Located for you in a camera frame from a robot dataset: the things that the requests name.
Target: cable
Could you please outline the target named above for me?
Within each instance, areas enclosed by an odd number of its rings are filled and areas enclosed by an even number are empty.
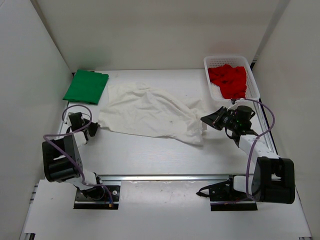
[[[245,173],[245,193],[246,193],[246,196],[249,198],[249,199],[252,199],[254,200],[253,196],[251,196],[249,194],[249,171],[250,171],[250,163],[251,163],[251,158],[252,158],[252,154],[254,152],[254,148],[256,146],[256,143],[257,141],[259,140],[259,138],[261,138],[263,135],[269,133],[271,131],[271,129],[275,126],[275,122],[276,122],[276,117],[275,117],[275,114],[272,112],[272,110],[265,104],[263,104],[262,102],[260,101],[257,101],[257,100],[253,100],[253,99],[249,99],[249,98],[245,98],[245,99],[241,99],[241,100],[246,100],[246,101],[251,101],[251,102],[254,102],[254,103],[257,103],[259,105],[261,105],[262,107],[266,108],[269,113],[271,114],[272,116],[272,124],[271,126],[266,130],[264,131],[263,133],[261,133],[260,135],[258,135],[254,141],[253,141],[253,144],[251,146],[251,149],[250,149],[250,152],[249,152],[249,157],[248,157],[248,162],[247,162],[247,165],[246,165],[246,173]]]
[[[69,156],[69,154],[67,154],[65,151],[63,151],[60,147],[58,147],[53,141],[51,141],[48,137],[52,137],[52,138],[55,138],[55,137],[65,137],[65,136],[69,136],[71,134],[74,134],[74,133],[77,133],[77,132],[80,132],[82,131],[83,129],[87,128],[91,122],[92,122],[92,112],[90,111],[90,109],[87,107],[87,106],[84,106],[84,105],[81,105],[81,104],[75,104],[75,105],[72,105],[72,106],[68,106],[62,113],[62,121],[65,120],[65,114],[67,112],[67,110],[73,108],[73,107],[83,107],[85,109],[88,110],[89,112],[89,122],[80,127],[79,129],[73,131],[73,132],[69,132],[69,133],[61,133],[61,134],[45,134],[43,135],[43,139],[48,142],[51,146],[53,146],[55,149],[57,149],[62,155],[64,155],[71,163],[72,165],[75,167],[75,169],[80,173],[81,175],[81,178],[82,178],[82,184],[83,185],[86,185],[86,186],[89,186],[89,187],[102,187],[104,190],[106,190],[106,192],[108,193],[109,195],[109,203],[110,205],[113,205],[113,199],[112,199],[112,194],[110,192],[110,190],[103,184],[88,184],[86,183],[86,179],[85,179],[85,175],[84,175],[84,172],[82,171],[82,169],[77,165],[76,161],[72,159],[71,156]]]
[[[90,115],[89,115],[89,114],[86,114],[86,113],[83,113],[83,112],[82,112],[82,115],[87,115],[87,116],[90,118]]]

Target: white panel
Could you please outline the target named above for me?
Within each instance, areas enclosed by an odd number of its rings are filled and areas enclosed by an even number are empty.
[[[75,72],[203,69],[205,56],[225,53],[251,63],[278,0],[37,2]]]
[[[28,0],[0,6],[0,239],[18,239],[72,75]]]
[[[260,42],[260,45],[255,53],[254,60],[257,60],[259,58],[261,51],[264,49],[265,45],[267,44],[271,34],[273,33],[274,29],[276,28],[282,14],[284,13],[284,11],[287,8],[289,3],[290,3],[290,0],[279,0],[279,3],[276,6],[276,9],[275,9],[275,11],[272,15],[272,18],[269,22],[269,25],[265,30],[265,33],[264,33],[263,38]]]
[[[310,236],[298,199],[258,211],[210,211],[206,181],[123,181],[118,210],[73,209],[76,188],[41,180],[25,226],[35,240],[298,240]]]
[[[320,239],[320,1],[291,0],[257,64],[261,99],[276,117],[272,132],[280,155],[295,163],[306,218]]]

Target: white wall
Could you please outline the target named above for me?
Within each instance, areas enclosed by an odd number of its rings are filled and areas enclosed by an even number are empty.
[[[18,239],[72,75],[28,0],[0,0],[0,239]]]
[[[33,1],[75,72],[203,69],[223,53],[251,62],[279,0]]]
[[[279,153],[295,164],[296,186],[314,238],[320,239],[320,1],[291,0],[253,73],[276,116]]]

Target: red cloth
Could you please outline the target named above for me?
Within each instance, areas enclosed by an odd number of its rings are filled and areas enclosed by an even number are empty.
[[[208,69],[210,82],[219,86],[225,99],[246,97],[247,74],[243,66],[232,67],[229,64]]]

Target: wrinkled fabric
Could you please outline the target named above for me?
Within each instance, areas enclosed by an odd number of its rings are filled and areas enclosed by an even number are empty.
[[[208,69],[210,82],[219,86],[225,99],[245,99],[247,73],[243,66],[229,64]]]
[[[148,137],[168,137],[202,145],[206,115],[201,99],[179,100],[165,90],[144,83],[108,86],[108,104],[98,123],[113,132]]]

